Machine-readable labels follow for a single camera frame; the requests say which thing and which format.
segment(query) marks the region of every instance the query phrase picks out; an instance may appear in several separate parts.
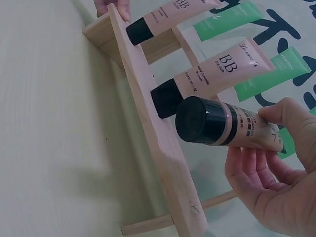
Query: tube label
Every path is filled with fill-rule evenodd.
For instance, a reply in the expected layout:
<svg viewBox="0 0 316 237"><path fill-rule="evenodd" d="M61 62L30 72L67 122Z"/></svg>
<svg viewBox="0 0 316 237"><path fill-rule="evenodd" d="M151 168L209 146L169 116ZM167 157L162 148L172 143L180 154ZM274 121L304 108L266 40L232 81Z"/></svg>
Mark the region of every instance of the tube label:
<svg viewBox="0 0 316 237"><path fill-rule="evenodd" d="M193 25L193 27L201 42L203 42L236 27L262 18L263 14L254 4L245 2L201 21Z"/></svg>
<svg viewBox="0 0 316 237"><path fill-rule="evenodd" d="M271 59L271 62L276 67L275 71L254 77L234 87L240 102L311 72L310 67L293 47Z"/></svg>
<svg viewBox="0 0 316 237"><path fill-rule="evenodd" d="M274 70L253 39L248 38L227 51L174 77L183 98L210 99L242 81Z"/></svg>
<svg viewBox="0 0 316 237"><path fill-rule="evenodd" d="M276 125L265 122L258 114L232 106L237 114L237 131L228 146L248 147L269 151L284 151Z"/></svg>
<svg viewBox="0 0 316 237"><path fill-rule="evenodd" d="M144 16L154 36L181 22L220 6L219 0L173 0Z"/></svg>

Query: wooden rack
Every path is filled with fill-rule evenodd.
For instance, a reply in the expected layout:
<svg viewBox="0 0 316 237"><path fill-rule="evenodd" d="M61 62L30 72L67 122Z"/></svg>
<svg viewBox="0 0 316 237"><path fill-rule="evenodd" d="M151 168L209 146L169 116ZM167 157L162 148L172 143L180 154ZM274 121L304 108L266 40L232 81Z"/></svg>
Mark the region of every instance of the wooden rack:
<svg viewBox="0 0 316 237"><path fill-rule="evenodd" d="M150 91L156 87L150 64L182 48L190 63L199 62L178 28L170 29L139 46L133 46L113 4L109 13L83 29L83 34L126 71L152 158L157 167L170 215L123 226L124 235L175 225L180 237L201 237L208 227L204 210L235 198L233 191L201 203L174 128L161 120Z"/></svg>

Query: green cosmetic tube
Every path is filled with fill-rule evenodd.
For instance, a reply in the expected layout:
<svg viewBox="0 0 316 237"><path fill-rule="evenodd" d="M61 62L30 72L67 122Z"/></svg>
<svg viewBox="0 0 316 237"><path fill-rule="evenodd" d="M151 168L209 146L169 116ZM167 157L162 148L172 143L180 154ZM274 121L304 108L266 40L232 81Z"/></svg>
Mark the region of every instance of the green cosmetic tube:
<svg viewBox="0 0 316 237"><path fill-rule="evenodd" d="M310 67L293 47L271 59L271 62L276 68L275 71L257 76L234 87L239 102L311 72Z"/></svg>
<svg viewBox="0 0 316 237"><path fill-rule="evenodd" d="M245 2L193 25L187 29L187 34L196 35L203 42L262 18L263 14L254 4Z"/></svg>

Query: pink cosmetic tube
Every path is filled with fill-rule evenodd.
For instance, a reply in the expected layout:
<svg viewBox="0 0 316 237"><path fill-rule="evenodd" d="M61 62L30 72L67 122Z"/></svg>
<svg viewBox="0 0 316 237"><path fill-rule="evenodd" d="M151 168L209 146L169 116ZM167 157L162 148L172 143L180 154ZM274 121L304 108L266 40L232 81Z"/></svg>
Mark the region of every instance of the pink cosmetic tube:
<svg viewBox="0 0 316 237"><path fill-rule="evenodd" d="M126 28L133 45L138 45L196 15L221 5L219 0L173 0Z"/></svg>
<svg viewBox="0 0 316 237"><path fill-rule="evenodd" d="M211 99L241 82L276 68L252 38L180 73L151 91L157 113L165 119L177 112L183 99Z"/></svg>

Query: cosmetic tube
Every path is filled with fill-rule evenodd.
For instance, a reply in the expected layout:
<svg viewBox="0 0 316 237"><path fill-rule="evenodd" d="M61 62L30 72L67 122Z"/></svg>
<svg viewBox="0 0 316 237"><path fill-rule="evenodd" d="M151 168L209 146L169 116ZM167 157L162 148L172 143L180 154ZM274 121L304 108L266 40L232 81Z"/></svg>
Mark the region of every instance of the cosmetic tube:
<svg viewBox="0 0 316 237"><path fill-rule="evenodd" d="M211 99L219 92L273 71L275 67L252 38L193 67L151 91L161 119L177 112L183 99L198 96Z"/></svg>
<svg viewBox="0 0 316 237"><path fill-rule="evenodd" d="M186 142L286 153L278 127L258 114L191 96L178 107L176 129Z"/></svg>
<svg viewBox="0 0 316 237"><path fill-rule="evenodd" d="M265 92L295 77L311 72L311 68L296 51L288 48L283 53L271 59L276 67L273 72L265 73L246 82L234 86L240 102Z"/></svg>
<svg viewBox="0 0 316 237"><path fill-rule="evenodd" d="M220 5L219 0L173 0L129 25L127 34L132 44L138 45Z"/></svg>
<svg viewBox="0 0 316 237"><path fill-rule="evenodd" d="M263 14L251 2L245 2L201 21L183 32L185 38L204 42L247 23L260 20Z"/></svg>

